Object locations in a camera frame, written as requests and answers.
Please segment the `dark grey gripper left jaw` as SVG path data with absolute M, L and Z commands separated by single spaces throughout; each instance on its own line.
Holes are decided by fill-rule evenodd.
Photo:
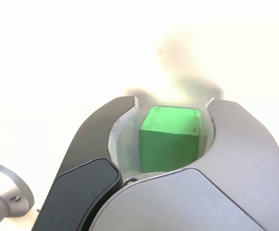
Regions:
M 87 231 L 125 179 L 140 172 L 138 109 L 136 97 L 118 97 L 83 122 L 33 230 Z

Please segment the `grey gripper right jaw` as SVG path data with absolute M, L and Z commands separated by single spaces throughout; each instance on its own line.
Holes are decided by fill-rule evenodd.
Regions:
M 209 150 L 192 164 L 137 181 L 101 208 L 92 231 L 279 231 L 279 147 L 235 102 L 204 113 Z

